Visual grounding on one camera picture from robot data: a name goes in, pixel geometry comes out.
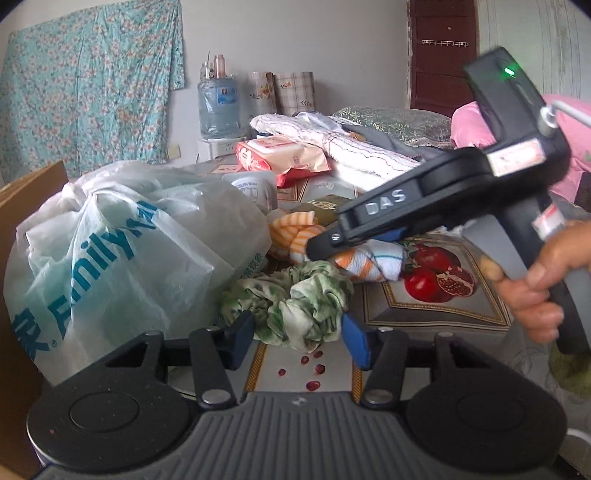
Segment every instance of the cable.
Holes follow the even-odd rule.
[[[543,106],[538,117],[538,130],[545,137],[551,137],[558,128],[556,111],[560,110],[566,115],[574,118],[583,125],[591,128],[591,115],[588,115],[568,103],[556,100],[549,105]]]
[[[591,115],[587,115],[586,113],[577,110],[575,107],[570,106],[568,103],[562,102],[560,100],[555,100],[550,104],[550,113],[555,115],[556,110],[561,110],[567,115],[573,117],[575,120],[578,120],[583,125],[591,128]]]
[[[568,429],[566,431],[566,435],[569,435],[571,437],[580,438],[581,440],[584,440],[585,442],[587,442],[589,444],[589,446],[591,446],[591,435],[586,432],[583,432],[582,430]]]

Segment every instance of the electrical outlet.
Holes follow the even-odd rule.
[[[176,160],[177,158],[181,158],[181,148],[178,145],[170,145],[166,152],[168,154],[169,160]]]

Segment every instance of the paper towel roll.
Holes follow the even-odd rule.
[[[249,121],[263,113],[277,113],[273,74],[271,72],[253,72],[248,74],[246,82]]]
[[[316,110],[313,72],[276,74],[274,80],[279,113],[292,116]]]

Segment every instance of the round black pad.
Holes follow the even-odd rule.
[[[418,392],[407,423],[435,458],[482,473],[509,473],[552,461],[566,434],[560,404],[502,369],[458,368]]]
[[[159,458],[190,424],[182,396],[135,368],[83,371],[44,393],[27,430],[45,461],[79,472],[117,472]]]
[[[71,420],[91,432],[111,432],[129,425],[139,413],[138,403],[117,392],[102,392],[81,398],[70,410]]]

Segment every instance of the pink cloth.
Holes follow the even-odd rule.
[[[578,110],[591,115],[591,104],[579,99],[562,95],[542,95],[547,103],[562,100]],[[574,201],[584,171],[591,171],[591,129],[577,122],[574,118],[558,112],[558,124],[569,142],[571,157],[567,176],[562,181],[552,185],[550,190]],[[452,140],[458,147],[488,147],[495,143],[491,131],[480,115],[476,102],[468,103],[457,109],[452,117]]]

